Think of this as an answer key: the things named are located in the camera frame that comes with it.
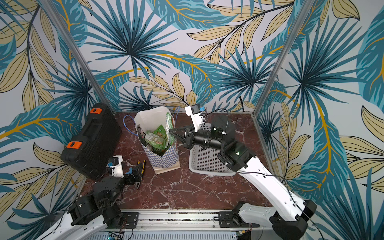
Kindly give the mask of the green packet with barcode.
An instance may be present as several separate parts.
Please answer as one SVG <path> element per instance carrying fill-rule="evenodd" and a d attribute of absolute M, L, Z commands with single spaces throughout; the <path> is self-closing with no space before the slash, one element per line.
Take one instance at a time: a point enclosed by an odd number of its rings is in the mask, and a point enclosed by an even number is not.
<path fill-rule="evenodd" d="M 147 144 L 151 145 L 152 147 L 155 146 L 156 142 L 163 142 L 165 139 L 155 135 L 154 133 L 147 132 L 145 135 L 145 141 Z"/>

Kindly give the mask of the white plastic basket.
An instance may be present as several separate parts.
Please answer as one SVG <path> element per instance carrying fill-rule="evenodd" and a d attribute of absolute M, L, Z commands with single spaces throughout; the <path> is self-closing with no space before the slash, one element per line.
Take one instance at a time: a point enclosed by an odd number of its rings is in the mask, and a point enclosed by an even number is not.
<path fill-rule="evenodd" d="M 204 127 L 199 129 L 198 133 L 194 133 L 194 138 L 198 137 L 198 142 L 202 142 L 202 138 L 206 135 L 211 136 L 211 130 L 214 131 L 214 136 L 219 135 L 220 130 L 224 130 L 226 123 L 214 122 L 212 124 L 205 124 Z M 227 168 L 219 159 L 219 149 L 212 149 L 202 147 L 194 144 L 190 150 L 189 168 L 192 172 L 202 175 L 213 175 L 221 177 L 229 177 L 235 175 L 235 172 Z"/>

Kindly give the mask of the green orange packet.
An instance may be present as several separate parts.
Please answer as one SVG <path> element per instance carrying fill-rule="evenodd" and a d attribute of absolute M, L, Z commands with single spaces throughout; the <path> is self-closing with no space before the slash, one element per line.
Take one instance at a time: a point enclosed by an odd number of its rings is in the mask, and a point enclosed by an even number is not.
<path fill-rule="evenodd" d="M 154 146 L 154 152 L 159 156 L 162 156 L 170 147 L 168 140 L 164 140 L 163 142 L 156 142 Z"/>

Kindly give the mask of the blue checkered paper bag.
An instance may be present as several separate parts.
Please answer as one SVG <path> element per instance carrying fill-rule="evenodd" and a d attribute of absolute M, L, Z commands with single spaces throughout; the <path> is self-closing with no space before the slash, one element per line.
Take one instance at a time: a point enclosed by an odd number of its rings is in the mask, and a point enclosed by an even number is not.
<path fill-rule="evenodd" d="M 177 140 L 170 134 L 174 118 L 166 107 L 138 112 L 134 118 L 136 133 L 155 174 L 180 168 Z"/>

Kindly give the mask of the green yellow snack packet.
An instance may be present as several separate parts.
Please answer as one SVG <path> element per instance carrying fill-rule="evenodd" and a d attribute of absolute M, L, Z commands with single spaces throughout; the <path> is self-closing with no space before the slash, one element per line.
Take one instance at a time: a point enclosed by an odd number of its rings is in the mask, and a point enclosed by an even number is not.
<path fill-rule="evenodd" d="M 155 135 L 163 138 L 163 139 L 167 139 L 168 136 L 167 136 L 167 131 L 166 129 L 164 128 L 163 125 L 160 125 L 154 132 L 153 132 Z"/>

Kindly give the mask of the dark green red packet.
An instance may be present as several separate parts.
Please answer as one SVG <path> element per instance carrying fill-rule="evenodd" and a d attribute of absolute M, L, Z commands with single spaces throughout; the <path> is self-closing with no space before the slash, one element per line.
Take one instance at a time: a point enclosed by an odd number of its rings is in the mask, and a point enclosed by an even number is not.
<path fill-rule="evenodd" d="M 147 142 L 145 141 L 145 132 L 142 130 L 141 125 L 136 126 L 137 134 L 139 137 L 139 140 L 143 146 L 147 146 Z"/>

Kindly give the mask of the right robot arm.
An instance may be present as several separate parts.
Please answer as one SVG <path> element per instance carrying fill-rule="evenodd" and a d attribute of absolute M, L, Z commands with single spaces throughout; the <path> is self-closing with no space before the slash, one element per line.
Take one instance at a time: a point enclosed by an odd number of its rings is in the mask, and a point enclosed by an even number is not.
<path fill-rule="evenodd" d="M 283 177 L 273 175 L 252 150 L 237 141 L 235 125 L 228 116 L 215 116 L 209 130 L 198 123 L 171 129 L 170 134 L 187 149 L 200 146 L 218 150 L 221 163 L 253 184 L 272 204 L 260 207 L 239 202 L 232 211 L 219 213 L 221 228 L 262 226 L 271 228 L 283 240 L 304 236 L 317 205 L 293 194 L 282 183 Z"/>

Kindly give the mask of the yellow black pliers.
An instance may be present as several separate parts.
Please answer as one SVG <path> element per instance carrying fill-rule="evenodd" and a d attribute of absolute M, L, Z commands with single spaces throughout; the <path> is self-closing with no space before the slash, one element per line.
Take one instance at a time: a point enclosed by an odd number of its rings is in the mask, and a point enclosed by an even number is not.
<path fill-rule="evenodd" d="M 137 190 L 139 189 L 141 182 L 143 180 L 145 165 L 146 165 L 146 161 L 143 161 L 142 163 L 138 162 L 138 165 L 137 165 L 137 173 L 138 173 L 138 177 L 137 177 L 138 181 L 136 182 L 136 189 Z"/>

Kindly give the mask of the black tool case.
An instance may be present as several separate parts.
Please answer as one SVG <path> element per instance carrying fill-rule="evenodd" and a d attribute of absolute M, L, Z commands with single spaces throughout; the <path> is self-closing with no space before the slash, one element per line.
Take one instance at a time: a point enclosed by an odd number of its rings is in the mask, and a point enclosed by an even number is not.
<path fill-rule="evenodd" d="M 106 171 L 122 134 L 111 109 L 95 104 L 81 131 L 73 136 L 61 153 L 61 160 L 90 180 L 98 180 Z"/>

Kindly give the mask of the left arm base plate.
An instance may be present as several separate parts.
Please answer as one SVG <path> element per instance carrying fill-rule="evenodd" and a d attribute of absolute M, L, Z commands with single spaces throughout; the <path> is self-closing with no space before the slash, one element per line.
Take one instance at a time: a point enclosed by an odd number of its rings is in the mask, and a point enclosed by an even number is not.
<path fill-rule="evenodd" d="M 139 220 L 139 212 L 123 212 L 112 213 L 105 212 L 102 214 L 104 221 L 107 225 L 107 229 L 135 229 Z"/>

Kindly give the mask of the aluminium rail frame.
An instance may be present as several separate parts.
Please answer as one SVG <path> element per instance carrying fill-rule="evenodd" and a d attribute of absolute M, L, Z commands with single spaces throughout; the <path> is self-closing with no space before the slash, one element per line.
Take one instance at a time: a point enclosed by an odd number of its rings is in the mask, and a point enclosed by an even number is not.
<path fill-rule="evenodd" d="M 300 210 L 294 210 L 292 216 L 284 218 L 274 207 L 258 207 L 247 203 L 241 203 L 231 210 L 249 224 L 259 224 L 260 227 L 273 230 L 283 240 L 299 240 L 304 236 L 308 228 L 309 218 Z M 194 231 L 203 233 L 207 231 L 240 231 L 255 230 L 256 228 L 220 228 L 219 222 L 214 220 L 221 210 L 124 210 L 123 212 L 139 212 L 137 227 L 132 233 L 144 233 L 152 231 L 171 232 Z M 103 231 L 116 231 L 118 229 L 106 229 Z"/>

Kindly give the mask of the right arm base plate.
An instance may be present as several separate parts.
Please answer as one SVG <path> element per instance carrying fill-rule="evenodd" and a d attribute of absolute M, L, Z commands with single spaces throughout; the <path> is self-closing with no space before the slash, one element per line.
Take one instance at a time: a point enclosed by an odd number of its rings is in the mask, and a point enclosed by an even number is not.
<path fill-rule="evenodd" d="M 243 221 L 240 216 L 232 211 L 218 212 L 218 216 L 214 217 L 219 222 L 220 228 L 258 228 L 259 224 L 249 224 Z"/>

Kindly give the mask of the left metal corner post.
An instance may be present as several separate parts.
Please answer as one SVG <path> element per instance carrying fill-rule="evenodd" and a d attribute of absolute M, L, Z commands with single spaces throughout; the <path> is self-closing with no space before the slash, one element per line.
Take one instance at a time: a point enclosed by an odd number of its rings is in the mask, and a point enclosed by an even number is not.
<path fill-rule="evenodd" d="M 106 104 L 110 108 L 111 112 L 115 114 L 109 100 L 106 98 L 105 94 L 103 93 L 101 86 L 98 84 L 94 74 L 92 73 L 92 70 L 90 69 L 90 67 L 86 62 L 86 59 L 84 58 L 79 47 L 77 46 L 77 43 L 75 42 L 68 28 L 66 27 L 65 21 L 62 19 L 62 17 L 60 16 L 60 13 L 54 6 L 53 1 L 42 0 L 40 2 L 44 10 L 47 12 L 47 15 L 51 19 L 53 25 L 56 27 L 56 29 L 58 30 L 58 32 L 60 33 L 64 41 L 66 42 L 67 46 L 69 47 L 69 50 L 72 52 L 78 65 L 83 70 L 88 81 L 92 85 L 94 91 L 99 96 L 101 102 Z"/>

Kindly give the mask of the metal corner post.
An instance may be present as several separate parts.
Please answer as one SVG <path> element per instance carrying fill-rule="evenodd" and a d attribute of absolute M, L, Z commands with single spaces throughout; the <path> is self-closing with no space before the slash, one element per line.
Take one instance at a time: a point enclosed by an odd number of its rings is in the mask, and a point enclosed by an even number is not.
<path fill-rule="evenodd" d="M 69 47 L 69 50 L 72 52 L 78 65 L 83 70 L 88 81 L 92 85 L 94 91 L 99 96 L 101 102 L 106 104 L 110 108 L 111 112 L 115 114 L 109 100 L 106 98 L 105 94 L 103 93 L 101 86 L 98 84 L 94 74 L 92 73 L 92 70 L 90 69 L 90 67 L 86 62 L 86 59 L 84 58 L 79 47 L 77 46 L 77 43 L 75 42 L 68 28 L 66 27 L 65 21 L 62 19 L 62 17 L 60 16 L 60 13 L 54 6 L 53 1 L 42 0 L 40 2 L 44 10 L 47 12 L 47 15 L 51 19 L 53 25 L 56 27 L 56 29 L 58 30 L 58 32 L 60 33 L 64 41 L 66 42 L 67 46 Z"/>
<path fill-rule="evenodd" d="M 272 85 L 273 85 L 273 83 L 274 83 L 274 81 L 278 75 L 278 72 L 281 69 L 281 66 L 282 66 L 286 56 L 289 54 L 291 47 L 292 47 L 293 43 L 295 42 L 295 40 L 296 40 L 296 38 L 300 32 L 300 29 L 301 29 L 302 25 L 304 24 L 306 17 L 308 15 L 308 13 L 310 12 L 310 9 L 313 6 L 314 2 L 315 2 L 314 0 L 303 2 L 302 7 L 300 8 L 300 11 L 299 11 L 297 17 L 296 17 L 295 21 L 293 22 L 292 30 L 290 31 L 290 34 L 287 36 L 287 39 L 286 39 L 286 41 L 282 47 L 280 54 L 277 57 L 277 60 L 276 60 L 275 65 L 271 71 L 271 74 L 270 74 L 270 76 L 269 76 L 269 78 L 268 78 L 268 80 L 264 86 L 262 94 L 260 95 L 260 97 L 258 99 L 258 103 L 255 107 L 254 112 L 253 112 L 253 117 L 255 119 L 257 118 L 257 116 L 261 112 L 261 108 L 262 108 L 265 100 L 268 97 L 269 91 L 271 90 L 271 87 L 272 87 Z"/>

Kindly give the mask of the right metal corner post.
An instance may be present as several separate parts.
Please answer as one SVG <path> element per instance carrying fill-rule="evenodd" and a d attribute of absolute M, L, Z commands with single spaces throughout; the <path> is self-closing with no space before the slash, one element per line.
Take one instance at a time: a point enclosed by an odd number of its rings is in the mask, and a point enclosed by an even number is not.
<path fill-rule="evenodd" d="M 260 95 L 260 97 L 258 99 L 258 103 L 255 107 L 254 112 L 253 112 L 253 117 L 255 119 L 257 118 L 257 116 L 261 112 L 261 108 L 262 108 L 265 100 L 268 97 L 269 91 L 271 90 L 271 87 L 272 87 L 272 85 L 273 85 L 273 83 L 274 83 L 274 81 L 278 75 L 278 72 L 281 69 L 281 66 L 282 66 L 286 56 L 289 54 L 291 47 L 292 47 L 293 43 L 295 42 L 295 40 L 296 40 L 296 38 L 300 32 L 300 29 L 301 29 L 302 25 L 304 24 L 306 17 L 308 15 L 308 13 L 310 12 L 310 9 L 313 6 L 314 2 L 315 2 L 314 0 L 303 2 L 302 7 L 300 8 L 300 11 L 299 11 L 297 17 L 296 17 L 295 21 L 293 22 L 292 30 L 290 31 L 290 34 L 287 36 L 287 39 L 286 39 L 286 41 L 282 47 L 280 54 L 277 57 L 277 60 L 276 60 L 275 65 L 271 71 L 271 74 L 270 74 L 270 76 L 269 76 L 269 78 L 268 78 L 268 80 L 264 86 L 262 94 Z"/>

